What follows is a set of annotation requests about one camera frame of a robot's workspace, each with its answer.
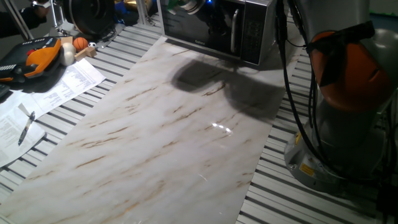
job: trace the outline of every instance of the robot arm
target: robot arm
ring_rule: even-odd
[[[392,58],[397,58],[398,50],[391,47],[398,44],[398,35],[388,30],[374,31],[369,19],[369,0],[288,2],[311,58],[313,106],[305,126],[295,113],[300,133],[289,142],[285,161],[288,167],[305,161],[320,167],[315,171],[317,178],[300,169],[290,172],[307,187],[329,193],[341,191],[340,182],[380,183],[376,167],[386,154],[386,135],[373,127],[377,109],[386,104],[397,88],[398,69]],[[277,41],[283,61],[287,37],[282,0],[277,5]],[[295,112],[286,70],[284,73]],[[322,93],[319,103],[318,86]],[[389,172],[395,167],[396,158],[391,161]]]

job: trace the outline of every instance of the basketball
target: basketball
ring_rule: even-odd
[[[88,42],[86,39],[78,37],[73,41],[73,46],[76,48],[76,51],[79,52],[88,47]]]

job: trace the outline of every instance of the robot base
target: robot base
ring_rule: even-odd
[[[342,180],[325,170],[323,164],[310,152],[300,133],[287,143],[284,157],[290,173],[303,185],[329,194],[343,190]]]
[[[305,125],[305,132],[312,144],[318,148],[310,125]],[[347,175],[360,179],[372,179],[374,171],[381,162],[385,147],[385,134],[381,130],[371,130],[358,147],[338,148],[324,142],[323,150],[329,152],[327,158]],[[308,149],[299,133],[285,148],[284,159],[290,173],[303,185],[329,194],[340,193],[353,185],[338,177],[325,167]]]

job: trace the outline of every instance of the black cable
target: black cable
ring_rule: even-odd
[[[297,9],[297,4],[295,0],[287,0],[287,3],[290,7],[290,13],[292,14],[296,27],[298,28],[298,31],[300,31],[301,36],[303,36],[305,45],[308,45],[307,33],[305,33],[303,20],[301,18],[299,10]]]
[[[298,46],[298,45],[295,45],[295,44],[291,43],[291,41],[290,41],[290,40],[287,40],[287,42],[288,42],[288,43],[290,43],[291,45],[293,45],[294,47],[306,47],[306,45],[305,45],[305,44],[304,44],[303,46]]]
[[[106,34],[106,36],[102,37],[101,39],[98,40],[98,42],[107,42],[110,39],[112,39],[116,35],[116,28],[115,26],[113,28],[108,29],[110,32]]]
[[[312,90],[314,89],[314,88],[316,88],[317,86],[315,85],[314,86],[314,80],[313,80],[314,78],[313,78],[313,76],[311,75],[311,82],[310,82],[310,95],[309,95],[309,97],[308,97],[308,121],[310,122],[310,127],[311,128],[313,128],[313,125],[312,125],[312,112],[311,112],[311,109],[312,109]]]
[[[312,81],[312,83],[315,82],[315,73],[312,69],[311,69],[311,81]],[[320,135],[318,132],[318,121],[317,121],[317,103],[318,103],[317,93],[318,93],[318,90],[317,90],[317,87],[315,87],[312,91],[313,91],[313,93],[312,93],[312,95],[313,95],[313,101],[312,101],[312,103],[313,103],[313,105],[312,105],[313,130],[315,131],[315,137],[317,138],[317,142],[319,144],[318,151],[320,152],[322,158],[326,159],[327,156],[323,150],[322,141],[321,141],[321,138],[320,138]]]
[[[289,76],[287,74],[287,67],[286,67],[286,49],[285,49],[285,41],[287,40],[287,18],[284,13],[284,4],[283,4],[282,0],[277,1],[276,14],[277,14],[277,22],[276,22],[277,23],[277,25],[276,25],[277,43],[278,43],[279,51],[280,51],[280,59],[282,60],[282,65],[284,68],[284,81],[285,81],[286,93],[287,93],[287,96],[289,97],[290,105],[292,107],[293,116],[297,123],[298,130],[302,134],[302,138],[303,138],[305,144],[307,145],[307,147],[309,148],[311,153],[316,157],[316,155],[318,155],[318,153],[316,152],[310,139],[307,136],[307,133],[304,130],[303,124],[301,123],[299,114],[297,113],[297,109],[296,109],[294,101],[293,101],[292,92],[290,90]]]
[[[390,148],[391,161],[389,161],[389,165],[387,166],[386,175],[391,175],[397,166],[397,146],[396,146],[396,140],[395,140],[395,133],[396,133],[396,128],[397,128],[398,124],[396,124],[394,127],[392,127],[391,116],[392,116],[392,106],[390,104],[387,107],[387,123],[388,123],[389,130],[390,130],[389,131],[389,141],[390,141],[390,145],[391,145],[391,148]]]

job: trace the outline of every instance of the brown veins on marble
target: brown veins on marble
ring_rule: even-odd
[[[210,142],[215,142],[215,141],[217,141],[217,140],[220,140],[220,139],[223,139],[223,138],[227,138],[229,135],[224,135],[223,137],[220,137],[220,138],[216,138],[216,139],[214,139],[214,140],[212,140],[212,141],[210,141]]]
[[[81,140],[79,140],[79,141],[71,142],[71,143],[67,144],[67,146],[71,146],[71,145],[73,145],[73,144],[75,144],[75,143],[79,143],[79,142],[82,142],[82,141],[84,141],[84,139],[81,139]]]
[[[112,180],[108,181],[108,182],[105,183],[105,184],[101,184],[100,186],[98,186],[98,188],[100,188],[100,187],[102,187],[102,186],[104,186],[104,185],[107,185],[107,184],[110,183],[110,182],[112,182]]]
[[[224,120],[225,120],[225,118],[221,118],[220,120],[216,121],[216,124],[220,124]]]
[[[246,182],[246,183],[243,183],[243,182],[241,182],[241,181],[237,181],[236,183],[238,184],[238,186],[236,186],[236,187],[242,187],[242,186],[245,186],[245,185],[247,185],[247,184],[250,184],[250,180],[248,181],[248,182]]]
[[[125,80],[124,83],[129,83],[129,82],[131,82],[131,81],[133,81],[133,80],[134,80],[134,79],[131,78],[131,79]]]
[[[156,155],[156,156],[154,156],[154,157],[151,157],[151,158],[148,158],[148,159],[146,159],[146,160],[145,160],[145,162],[144,162],[144,163],[148,163],[148,162],[150,162],[150,161],[153,161],[154,159],[158,158],[159,156],[161,156],[161,154],[159,154],[159,155]]]
[[[125,108],[125,109],[128,109],[128,112],[132,112],[132,111],[134,111],[139,105],[140,105],[140,104],[131,105],[131,106],[126,106],[126,107],[124,107],[124,108]]]
[[[157,187],[157,189],[155,191],[153,191],[149,197],[145,198],[145,201],[149,201],[150,199],[154,198],[156,195],[160,194],[163,191],[163,187],[164,185],[166,185],[166,183],[164,182],[164,180],[159,181],[159,186]]]
[[[105,142],[107,142],[107,141],[112,141],[112,140],[115,140],[115,139],[117,139],[118,137],[114,137],[114,138],[109,138],[109,139],[107,139],[107,140],[104,140],[104,141],[92,141],[92,142],[88,142],[88,143],[84,143],[84,144],[82,144],[81,145],[81,147],[84,147],[84,146],[86,146],[86,145],[89,145],[89,144],[93,144],[92,146],[88,146],[88,147],[86,147],[87,149],[89,149],[89,148],[92,148],[92,147],[95,147],[95,146],[102,146],[103,144],[102,143],[105,143]]]
[[[177,112],[178,110],[180,110],[182,108],[182,106],[178,107],[175,111],[173,111],[173,113]]]
[[[174,122],[181,121],[182,119],[188,118],[189,116],[193,115],[194,113],[196,113],[197,111],[200,111],[200,110],[202,110],[202,108],[198,108],[189,114],[181,115],[181,117],[177,118]]]
[[[103,121],[103,122],[101,122],[101,123],[99,123],[99,124],[104,124],[104,123],[107,123],[107,122],[109,122],[109,121],[112,121],[112,120],[106,120],[106,121]]]
[[[169,96],[172,92],[174,92],[175,89],[172,89],[172,91],[168,92],[165,96]]]
[[[178,143],[178,141],[172,141],[172,142],[168,143],[167,145],[164,145],[162,148],[166,148],[166,147],[172,146],[172,145],[174,145],[176,143]]]
[[[189,50],[184,50],[183,52],[179,52],[179,53],[173,54],[172,57],[173,57],[173,56],[176,56],[176,55],[179,55],[179,54],[182,54],[182,53],[185,53],[185,52],[188,52],[188,51],[189,51]]]
[[[37,178],[39,178],[39,177],[44,177],[44,176],[46,176],[46,175],[49,175],[49,174],[51,174],[51,173],[53,173],[54,171],[50,171],[50,172],[48,172],[48,173],[46,173],[46,174],[43,174],[43,175],[38,175],[38,176],[36,176],[36,177],[32,177],[32,178],[30,178],[29,180],[35,180],[35,179],[37,179]]]
[[[120,204],[116,205],[115,208],[119,207],[122,204],[128,203],[128,202],[129,202],[129,200],[125,200],[123,203],[120,203]]]
[[[56,224],[56,223],[61,223],[61,222],[64,222],[64,221],[66,221],[66,220],[69,220],[69,219],[71,219],[71,218],[76,218],[76,217],[78,217],[79,215],[74,215],[74,216],[72,216],[72,217],[66,217],[66,218],[63,218],[63,219],[61,219],[61,220],[59,220],[59,221],[56,221],[55,223],[51,223],[51,224]]]
[[[215,94],[216,92],[222,90],[225,87],[225,83],[223,83],[220,87],[218,87],[215,91],[209,91],[205,94],[203,94],[202,96],[211,96],[213,94]]]
[[[142,92],[140,92],[140,93],[138,93],[138,94],[136,94],[136,95],[134,95],[134,96],[130,96],[129,98],[126,99],[126,101],[132,100],[132,99],[134,99],[135,97],[137,97],[137,96],[139,96],[139,95],[142,95],[142,94],[144,94],[144,93],[147,93],[147,92],[149,92],[149,91],[155,90],[156,88],[157,88],[157,87],[153,87],[153,88],[150,88],[150,89],[148,89],[148,90],[144,90],[144,91],[142,91]]]
[[[118,132],[123,131],[123,130],[125,130],[125,129],[127,129],[127,128],[128,128],[128,127],[125,127],[125,128],[119,129],[119,130],[117,130],[117,131],[113,131],[113,132],[108,133],[108,134],[118,133]]]
[[[131,174],[131,175],[128,175],[127,177],[132,177],[132,176],[137,176],[137,175],[141,175],[141,173],[140,172],[138,172],[138,173],[136,173],[136,174]]]
[[[144,63],[144,62],[148,62],[148,61],[155,60],[155,59],[157,59],[157,57],[154,57],[154,58],[151,58],[151,59],[148,59],[148,60],[143,60],[143,61],[140,61],[139,63]]]
[[[205,128],[205,131],[206,130],[209,130],[210,128],[212,128],[213,127],[213,125],[209,125],[207,128]]]
[[[102,158],[104,158],[104,157],[105,157],[105,156],[101,156],[101,157],[98,157],[98,158],[93,159],[93,160],[91,160],[91,161],[88,161],[88,162],[85,162],[85,163],[83,163],[83,164],[80,164],[80,165],[76,166],[75,169],[77,169],[77,168],[79,168],[79,167],[82,167],[82,166],[85,166],[85,165],[87,165],[87,164],[90,164],[90,163],[92,163],[92,162],[98,161],[98,160],[100,160],[100,159],[102,159]]]
[[[234,119],[234,117],[235,117],[237,114],[241,114],[242,112],[244,112],[244,111],[245,111],[246,109],[248,109],[248,108],[249,108],[249,107],[245,107],[245,108],[243,108],[243,109],[237,111],[237,112],[234,113],[230,118],[226,119],[225,122],[231,121],[232,119]]]
[[[132,210],[137,205],[139,205],[139,202],[136,202],[133,205],[131,205],[130,207],[126,208],[125,211],[122,214],[118,215],[116,218],[119,218],[119,217],[123,216],[124,214],[126,214],[127,212]]]

